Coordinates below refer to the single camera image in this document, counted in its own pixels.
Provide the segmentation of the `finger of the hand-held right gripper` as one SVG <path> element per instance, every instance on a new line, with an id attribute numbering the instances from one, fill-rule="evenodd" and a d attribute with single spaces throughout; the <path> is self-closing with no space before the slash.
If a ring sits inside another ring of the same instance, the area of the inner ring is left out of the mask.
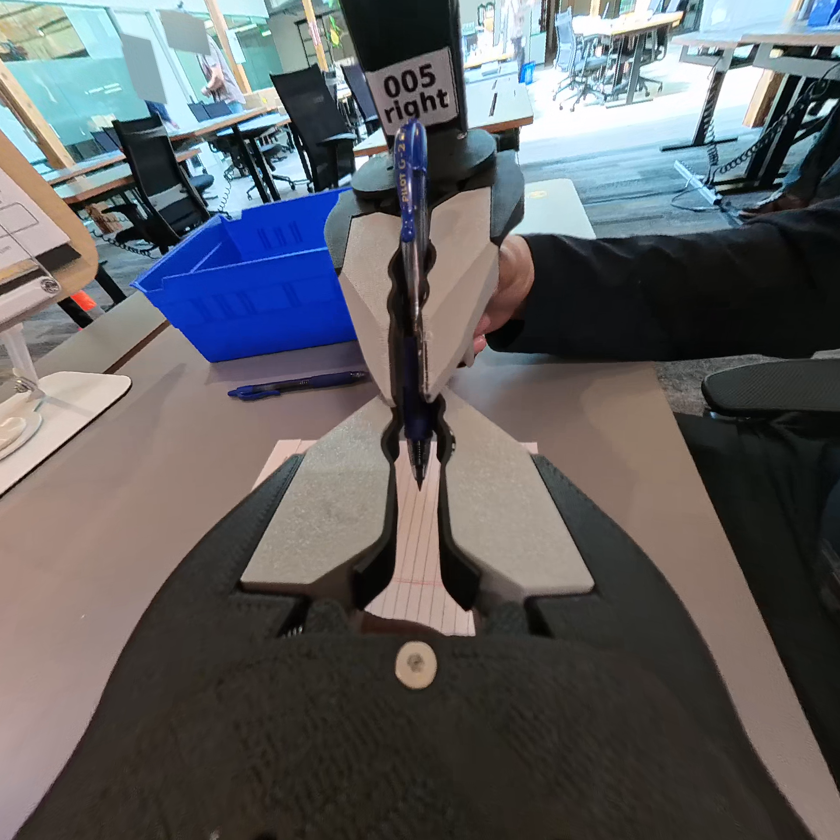
<path id="1" fill-rule="evenodd" d="M 339 283 L 364 363 L 381 399 L 390 408 L 394 397 L 394 353 L 399 298 L 392 262 L 399 245 L 397 217 L 372 213 L 350 224 Z"/>
<path id="2" fill-rule="evenodd" d="M 478 189 L 449 198 L 430 217 L 436 257 L 422 309 L 429 403 L 459 363 L 472 364 L 476 325 L 497 287 L 499 248 L 490 240 L 490 210 L 491 190 Z"/>

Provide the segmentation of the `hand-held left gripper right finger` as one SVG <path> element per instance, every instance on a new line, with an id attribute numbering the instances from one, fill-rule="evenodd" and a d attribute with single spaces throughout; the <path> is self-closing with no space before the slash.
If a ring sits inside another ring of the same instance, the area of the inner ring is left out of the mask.
<path id="1" fill-rule="evenodd" d="M 442 393 L 437 454 L 444 588 L 465 610 L 582 595 L 594 580 L 524 444 Z"/>

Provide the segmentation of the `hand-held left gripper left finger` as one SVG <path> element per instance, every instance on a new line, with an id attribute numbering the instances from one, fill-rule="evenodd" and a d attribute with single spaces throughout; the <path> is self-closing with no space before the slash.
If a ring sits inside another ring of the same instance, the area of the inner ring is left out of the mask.
<path id="1" fill-rule="evenodd" d="M 396 564 L 399 432 L 377 396 L 313 444 L 240 583 L 249 592 L 334 600 L 361 610 Z"/>

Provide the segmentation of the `white lined legal pad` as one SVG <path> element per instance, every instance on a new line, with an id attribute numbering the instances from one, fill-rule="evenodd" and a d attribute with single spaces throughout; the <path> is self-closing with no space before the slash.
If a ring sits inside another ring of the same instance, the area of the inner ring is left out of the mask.
<path id="1" fill-rule="evenodd" d="M 439 464 L 430 462 L 427 479 L 418 489 L 402 443 L 395 470 L 399 512 L 394 573 L 383 593 L 364 612 L 347 612 L 345 622 L 360 630 L 365 618 L 377 617 L 419 624 L 446 636 L 473 636 L 473 613 L 456 604 L 440 573 L 438 491 L 432 487 Z"/>

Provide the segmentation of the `blue clear-barrel gel pen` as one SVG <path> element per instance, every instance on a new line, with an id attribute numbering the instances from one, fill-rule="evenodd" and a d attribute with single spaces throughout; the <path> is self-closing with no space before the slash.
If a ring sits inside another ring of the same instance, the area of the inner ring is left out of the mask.
<path id="1" fill-rule="evenodd" d="M 421 489 L 427 475 L 436 409 L 427 394 L 423 315 L 429 254 L 427 133 L 419 119 L 410 119 L 397 131 L 393 169 L 401 217 L 402 416 L 413 476 Z"/>

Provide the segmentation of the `person's right forearm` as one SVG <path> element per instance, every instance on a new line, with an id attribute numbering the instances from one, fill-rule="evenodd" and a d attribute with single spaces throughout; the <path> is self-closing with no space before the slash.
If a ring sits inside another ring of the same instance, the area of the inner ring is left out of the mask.
<path id="1" fill-rule="evenodd" d="M 567 361 L 806 359 L 839 347 L 839 202 L 738 228 L 626 238 L 525 235 L 534 282 L 497 352 Z"/>

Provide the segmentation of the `wood edged desk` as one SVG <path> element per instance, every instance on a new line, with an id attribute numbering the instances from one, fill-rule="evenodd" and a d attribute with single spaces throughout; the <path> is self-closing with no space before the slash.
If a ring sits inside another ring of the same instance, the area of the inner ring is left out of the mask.
<path id="1" fill-rule="evenodd" d="M 465 90 L 467 123 L 471 130 L 504 133 L 519 131 L 533 123 L 529 89 L 514 77 L 478 81 Z"/>

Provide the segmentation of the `wooden top desk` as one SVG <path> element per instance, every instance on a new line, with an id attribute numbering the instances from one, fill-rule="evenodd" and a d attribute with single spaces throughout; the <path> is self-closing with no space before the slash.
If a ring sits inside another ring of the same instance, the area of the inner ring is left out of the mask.
<path id="1" fill-rule="evenodd" d="M 649 85 L 655 79 L 644 68 L 666 57 L 670 36 L 681 24 L 684 12 L 644 13 L 603 18 L 572 17 L 576 35 L 593 39 L 605 49 L 603 92 L 607 107 L 630 106 L 650 98 Z"/>
<path id="2" fill-rule="evenodd" d="M 735 137 L 717 138 L 710 136 L 715 110 L 718 105 L 723 81 L 732 69 L 759 67 L 799 78 L 820 77 L 823 65 L 834 67 L 837 63 L 829 59 L 817 59 L 816 69 L 808 70 L 805 64 L 814 59 L 810 56 L 792 56 L 789 53 L 773 57 L 775 49 L 815 49 L 836 47 L 839 43 L 838 24 L 811 27 L 792 24 L 777 32 L 746 34 L 697 32 L 680 35 L 671 40 L 672 46 L 681 49 L 679 61 L 710 68 L 710 80 L 700 116 L 691 140 L 663 145 L 662 152 L 702 149 L 730 143 Z"/>
<path id="3" fill-rule="evenodd" d="M 246 127 L 255 129 L 258 121 L 269 129 L 290 123 L 281 107 L 275 106 L 200 122 L 192 129 L 168 132 L 178 165 L 199 155 L 200 145 L 215 141 L 220 134 L 230 133 L 233 140 L 244 139 L 245 129 L 236 133 L 234 127 L 244 123 Z M 42 177 L 70 207 L 80 207 L 105 197 L 107 193 L 120 192 L 134 183 L 130 165 L 120 151 L 95 156 L 64 170 L 49 171 Z"/>

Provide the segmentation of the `person's right hand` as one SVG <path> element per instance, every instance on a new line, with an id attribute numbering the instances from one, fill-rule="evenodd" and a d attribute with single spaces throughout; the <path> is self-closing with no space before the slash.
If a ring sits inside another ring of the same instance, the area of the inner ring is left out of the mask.
<path id="1" fill-rule="evenodd" d="M 512 323 L 520 329 L 534 282 L 534 264 L 525 237 L 510 234 L 499 248 L 498 281 L 476 325 L 471 359 L 487 346 L 487 335 Z"/>

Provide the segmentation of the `black office chair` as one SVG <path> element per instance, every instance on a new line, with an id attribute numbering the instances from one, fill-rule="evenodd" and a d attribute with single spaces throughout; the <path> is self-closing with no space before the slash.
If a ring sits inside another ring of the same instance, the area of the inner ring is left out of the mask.
<path id="1" fill-rule="evenodd" d="M 368 135 L 371 135 L 380 128 L 380 120 L 364 71 L 357 62 L 342 65 L 342 68 L 344 79 L 351 90 L 365 130 Z"/>
<path id="2" fill-rule="evenodd" d="M 137 203 L 112 210 L 126 217 L 130 228 L 115 240 L 142 239 L 162 255 L 184 236 L 201 227 L 211 212 L 184 167 L 177 161 L 169 134 L 159 116 L 115 121 L 113 129 L 133 177 Z"/>
<path id="3" fill-rule="evenodd" d="M 315 193 L 336 188 L 355 171 L 356 135 L 317 66 L 270 76 L 291 123 L 304 171 Z"/>

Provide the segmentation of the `blue plastic bin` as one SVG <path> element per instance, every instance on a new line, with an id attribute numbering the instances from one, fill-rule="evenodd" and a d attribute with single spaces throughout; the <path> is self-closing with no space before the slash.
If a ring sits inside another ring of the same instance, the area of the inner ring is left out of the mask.
<path id="1" fill-rule="evenodd" d="M 347 190 L 214 216 L 131 286 L 211 363 L 354 341 L 324 237 Z"/>

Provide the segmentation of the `dark blue retractable pen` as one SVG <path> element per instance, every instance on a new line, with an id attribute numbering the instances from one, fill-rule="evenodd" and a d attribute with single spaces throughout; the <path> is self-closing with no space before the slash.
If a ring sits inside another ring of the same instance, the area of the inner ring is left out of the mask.
<path id="1" fill-rule="evenodd" d="M 292 393 L 351 386 L 369 382 L 370 380 L 371 375 L 368 371 L 342 371 L 315 374 L 282 381 L 241 385 L 229 391 L 227 395 L 241 402 L 254 402 Z"/>

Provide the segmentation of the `grey mesh office chair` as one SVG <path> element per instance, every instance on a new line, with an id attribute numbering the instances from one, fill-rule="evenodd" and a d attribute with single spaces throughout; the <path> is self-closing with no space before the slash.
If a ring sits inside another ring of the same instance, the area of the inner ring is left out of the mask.
<path id="1" fill-rule="evenodd" d="M 606 102 L 605 77 L 608 58 L 598 56 L 598 35 L 579 35 L 572 24 L 572 10 L 566 9 L 554 17 L 557 52 L 554 66 L 561 73 L 561 80 L 553 93 L 558 101 L 562 93 L 567 98 L 559 102 L 560 110 L 573 112 L 589 96 L 600 103 Z"/>

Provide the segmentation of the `person's dark clothed body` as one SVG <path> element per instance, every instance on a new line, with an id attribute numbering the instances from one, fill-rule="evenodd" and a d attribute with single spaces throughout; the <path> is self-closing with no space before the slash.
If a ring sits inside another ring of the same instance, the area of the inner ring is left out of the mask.
<path id="1" fill-rule="evenodd" d="M 838 782 L 838 415 L 675 418 Z"/>

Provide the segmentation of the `acrylic sign holder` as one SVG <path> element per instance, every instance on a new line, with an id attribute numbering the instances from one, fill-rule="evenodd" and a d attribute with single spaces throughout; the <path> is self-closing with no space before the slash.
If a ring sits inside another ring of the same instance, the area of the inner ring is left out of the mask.
<path id="1" fill-rule="evenodd" d="M 14 392 L 1 405 L 4 495 L 124 397 L 125 375 L 59 371 L 39 375 L 24 323 L 70 290 L 64 275 L 80 266 L 69 234 L 12 176 L 1 181 L 1 339 Z"/>

